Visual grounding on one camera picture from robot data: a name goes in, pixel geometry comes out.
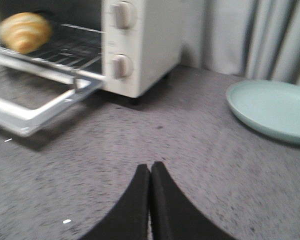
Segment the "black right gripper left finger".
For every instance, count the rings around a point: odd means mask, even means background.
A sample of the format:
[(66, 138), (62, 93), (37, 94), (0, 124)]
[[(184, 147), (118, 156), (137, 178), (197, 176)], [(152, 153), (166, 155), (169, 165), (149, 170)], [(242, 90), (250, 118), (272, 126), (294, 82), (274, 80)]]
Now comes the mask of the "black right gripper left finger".
[(139, 164), (118, 202), (82, 240), (146, 240), (148, 238), (150, 171)]

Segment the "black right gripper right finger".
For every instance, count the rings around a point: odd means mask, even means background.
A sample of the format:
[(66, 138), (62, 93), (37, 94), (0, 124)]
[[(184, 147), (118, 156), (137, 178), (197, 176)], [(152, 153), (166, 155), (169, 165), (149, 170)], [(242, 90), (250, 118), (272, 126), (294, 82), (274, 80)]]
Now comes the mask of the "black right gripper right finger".
[(164, 163), (151, 167), (150, 215), (154, 240), (233, 240), (184, 195)]

